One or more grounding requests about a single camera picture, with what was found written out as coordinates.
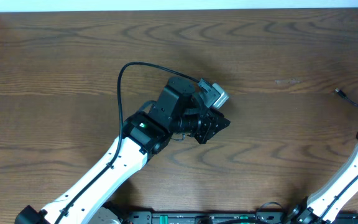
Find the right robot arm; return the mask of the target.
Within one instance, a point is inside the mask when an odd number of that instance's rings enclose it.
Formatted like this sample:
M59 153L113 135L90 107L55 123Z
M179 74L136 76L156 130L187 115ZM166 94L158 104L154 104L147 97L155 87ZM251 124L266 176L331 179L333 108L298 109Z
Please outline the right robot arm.
M291 209L283 223L333 223L341 208L358 192L357 144L345 164L318 191Z

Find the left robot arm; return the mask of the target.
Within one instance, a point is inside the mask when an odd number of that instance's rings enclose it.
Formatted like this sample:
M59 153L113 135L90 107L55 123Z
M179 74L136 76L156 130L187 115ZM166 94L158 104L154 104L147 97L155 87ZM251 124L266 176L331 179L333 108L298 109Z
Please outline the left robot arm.
M40 211L26 206L16 223L91 223L103 204L162 149L174 134L205 144L230 122L218 111L229 95L216 83L193 86L170 78L158 100L146 102L128 117L105 155L69 190Z

